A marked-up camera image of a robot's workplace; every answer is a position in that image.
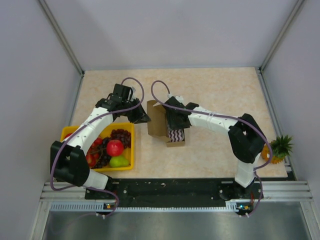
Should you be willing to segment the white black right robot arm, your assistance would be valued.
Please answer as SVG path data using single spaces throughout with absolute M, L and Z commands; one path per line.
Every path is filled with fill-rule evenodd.
M 267 140 L 255 119 L 247 113 L 240 117 L 215 113 L 193 102 L 184 105 L 174 96 L 162 106 L 172 130 L 201 127 L 228 136 L 237 159 L 233 192 L 239 198 L 249 195 L 256 178 L 257 162 Z

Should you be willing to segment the purple white wavy striped item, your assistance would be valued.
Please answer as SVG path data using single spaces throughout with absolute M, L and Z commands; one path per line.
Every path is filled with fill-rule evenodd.
M 185 133 L 183 129 L 169 130 L 168 137 L 171 143 L 183 142 L 185 140 Z

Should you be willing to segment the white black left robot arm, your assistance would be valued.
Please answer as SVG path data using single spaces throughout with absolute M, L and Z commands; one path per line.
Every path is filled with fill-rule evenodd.
M 62 141 L 50 147 L 50 187 L 56 190 L 54 179 L 69 183 L 69 187 L 95 189 L 102 198 L 114 191 L 111 179 L 89 167 L 86 154 L 102 131 L 118 117 L 125 116 L 130 123 L 147 123 L 151 119 L 142 107 L 144 98 L 134 97 L 131 87 L 115 84 L 113 92 L 101 98 L 89 117 Z

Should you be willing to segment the brown cardboard express box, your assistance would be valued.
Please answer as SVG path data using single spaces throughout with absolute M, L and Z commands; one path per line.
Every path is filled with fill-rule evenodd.
M 169 125 L 167 123 L 166 111 L 156 100 L 149 100 L 147 102 L 147 115 L 151 119 L 151 121 L 147 123 L 147 131 L 151 137 L 165 143 L 168 148 L 185 146 L 185 135 L 184 141 L 170 142 L 170 138 L 168 137 Z

